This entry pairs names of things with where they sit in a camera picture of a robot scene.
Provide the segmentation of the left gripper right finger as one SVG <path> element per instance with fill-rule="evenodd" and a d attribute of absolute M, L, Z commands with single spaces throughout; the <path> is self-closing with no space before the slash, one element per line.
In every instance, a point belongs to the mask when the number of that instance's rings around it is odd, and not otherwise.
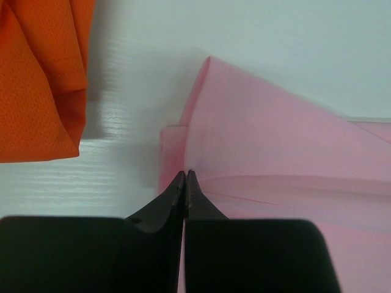
<path fill-rule="evenodd" d="M 186 178 L 187 292 L 340 292 L 323 235 L 307 220 L 227 218 Z"/>

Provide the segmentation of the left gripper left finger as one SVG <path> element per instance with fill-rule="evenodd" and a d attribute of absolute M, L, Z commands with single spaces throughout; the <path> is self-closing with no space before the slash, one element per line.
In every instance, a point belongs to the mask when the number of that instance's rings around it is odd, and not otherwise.
<path fill-rule="evenodd" d="M 1 219 L 2 292 L 176 292 L 185 174 L 133 215 Z"/>

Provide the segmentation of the pink t shirt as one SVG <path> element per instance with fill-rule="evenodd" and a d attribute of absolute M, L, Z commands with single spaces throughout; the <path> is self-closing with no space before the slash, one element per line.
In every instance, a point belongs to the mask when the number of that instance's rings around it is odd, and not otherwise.
<path fill-rule="evenodd" d="M 182 170 L 230 218 L 313 222 L 343 292 L 390 291 L 389 123 L 346 121 L 209 57 L 161 130 L 159 191 Z"/>

